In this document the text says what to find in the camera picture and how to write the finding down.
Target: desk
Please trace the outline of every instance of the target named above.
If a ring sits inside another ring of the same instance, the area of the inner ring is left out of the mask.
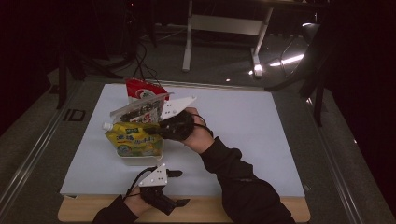
[[[263,0],[263,1],[230,1],[230,4],[249,4],[252,7],[266,7],[265,17],[262,21],[243,20],[236,18],[225,18],[207,15],[196,15],[192,13],[192,2],[189,2],[188,20],[187,20],[187,42],[184,51],[183,67],[184,72],[190,71],[191,61],[191,31],[205,30],[225,33],[234,33],[241,35],[256,35],[258,37],[256,47],[252,48],[251,58],[253,61],[253,69],[255,77],[262,77],[262,66],[259,59],[259,51],[262,41],[271,19],[271,15],[275,7],[293,8],[294,10],[321,10],[325,6],[308,3],[298,3],[293,0]]]
[[[174,99],[196,96],[192,106],[201,111],[215,135],[226,145],[241,148],[243,160],[254,165],[256,176],[273,185],[299,222],[309,220],[302,184],[271,93],[167,86],[165,89],[175,94]],[[144,169],[123,164],[100,129],[100,123],[111,121],[109,112],[126,103],[124,85],[105,85],[61,188],[63,195],[78,197],[64,199],[60,220],[92,220],[97,211],[111,203],[114,195],[124,193],[133,176]],[[171,170],[183,171],[181,177],[168,182],[164,193],[191,198],[191,203],[170,217],[153,210],[152,216],[144,216],[141,221],[230,221],[221,208],[219,183],[205,170],[196,153],[179,142],[167,141],[161,162]]]

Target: person's right hand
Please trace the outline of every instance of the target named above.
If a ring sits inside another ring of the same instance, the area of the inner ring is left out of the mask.
[[[186,111],[191,114],[199,115],[198,110],[193,107],[187,107]],[[205,125],[205,123],[198,116],[192,117],[194,118],[195,123]],[[212,146],[214,142],[215,140],[213,139],[212,135],[210,135],[206,129],[197,126],[194,127],[191,135],[186,140],[182,141],[184,145],[188,146],[199,154],[205,152],[210,146]]]

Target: yellow snack bag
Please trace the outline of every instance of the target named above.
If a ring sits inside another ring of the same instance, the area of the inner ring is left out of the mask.
[[[158,134],[149,135],[144,129],[159,127],[158,123],[117,122],[104,123],[105,136],[121,157],[161,157],[163,139]]]

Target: person's right arm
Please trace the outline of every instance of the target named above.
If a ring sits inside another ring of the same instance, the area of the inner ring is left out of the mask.
[[[187,111],[198,114],[195,108]],[[197,117],[194,122],[204,124]],[[295,223],[274,188],[254,175],[251,164],[241,161],[239,149],[226,147],[200,127],[183,143],[200,154],[208,172],[217,175],[224,211],[233,222]]]

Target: black sleeve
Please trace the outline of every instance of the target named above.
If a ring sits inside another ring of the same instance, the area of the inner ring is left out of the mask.
[[[130,224],[137,219],[138,217],[129,210],[120,195],[109,207],[103,208],[96,214],[92,224]]]
[[[295,223],[274,188],[253,174],[253,166],[241,161],[239,149],[229,149],[217,137],[201,154],[208,172],[216,174],[222,189],[222,205],[235,223]]]

